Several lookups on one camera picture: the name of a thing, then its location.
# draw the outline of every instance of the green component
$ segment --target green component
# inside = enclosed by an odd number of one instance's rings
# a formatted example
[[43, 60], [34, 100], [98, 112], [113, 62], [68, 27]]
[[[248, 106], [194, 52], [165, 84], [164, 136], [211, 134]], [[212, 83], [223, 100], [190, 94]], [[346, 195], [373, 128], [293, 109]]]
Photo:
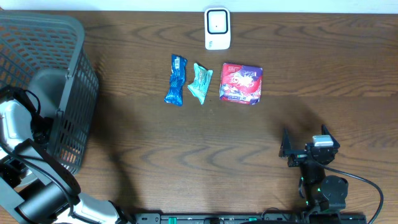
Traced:
[[169, 218], [169, 224], [177, 224], [177, 218]]

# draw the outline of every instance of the blue snack package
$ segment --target blue snack package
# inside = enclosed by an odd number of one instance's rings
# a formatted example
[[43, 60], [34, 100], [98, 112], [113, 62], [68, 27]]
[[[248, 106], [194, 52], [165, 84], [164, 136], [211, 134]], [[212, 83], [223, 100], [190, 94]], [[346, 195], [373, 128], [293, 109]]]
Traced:
[[182, 86], [185, 84], [185, 66], [187, 59], [172, 55], [172, 73], [170, 75], [170, 89], [164, 101], [182, 106]]
[[193, 69], [195, 71], [195, 79], [192, 84], [188, 85], [188, 89], [193, 96], [199, 98], [200, 104], [202, 105], [205, 102], [213, 71], [206, 70], [197, 63], [193, 64]]

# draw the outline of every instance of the snack package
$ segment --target snack package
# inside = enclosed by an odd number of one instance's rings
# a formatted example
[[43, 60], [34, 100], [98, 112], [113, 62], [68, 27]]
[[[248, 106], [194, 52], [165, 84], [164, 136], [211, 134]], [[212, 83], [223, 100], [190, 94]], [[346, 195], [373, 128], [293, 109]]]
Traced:
[[185, 66], [187, 59], [172, 55], [172, 73], [170, 75], [170, 89], [164, 101], [182, 106], [182, 86], [185, 84]]
[[262, 68], [224, 63], [220, 99], [254, 105], [260, 102]]
[[197, 63], [193, 64], [193, 69], [195, 71], [195, 79], [192, 84], [188, 85], [188, 89], [193, 96], [199, 98], [200, 104], [202, 105], [205, 102], [213, 71], [206, 70]]

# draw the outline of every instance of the teal candy wrapper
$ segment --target teal candy wrapper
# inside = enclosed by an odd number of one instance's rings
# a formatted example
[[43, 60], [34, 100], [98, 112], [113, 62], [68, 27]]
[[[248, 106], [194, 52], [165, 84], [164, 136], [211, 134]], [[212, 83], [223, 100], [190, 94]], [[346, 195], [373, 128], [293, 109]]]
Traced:
[[193, 96], [199, 98], [200, 104], [202, 105], [205, 102], [213, 71], [206, 70], [197, 63], [193, 64], [193, 69], [195, 71], [195, 79], [192, 84], [188, 85], [188, 89], [191, 91]]

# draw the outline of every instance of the dark blue wrapper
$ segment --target dark blue wrapper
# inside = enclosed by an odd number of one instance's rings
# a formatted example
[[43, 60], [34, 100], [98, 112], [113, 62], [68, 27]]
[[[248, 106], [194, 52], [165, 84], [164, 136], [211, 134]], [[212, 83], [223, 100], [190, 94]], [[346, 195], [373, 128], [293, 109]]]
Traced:
[[170, 75], [170, 89], [164, 101], [182, 106], [182, 87], [185, 84], [185, 66], [187, 59], [172, 55], [172, 74]]

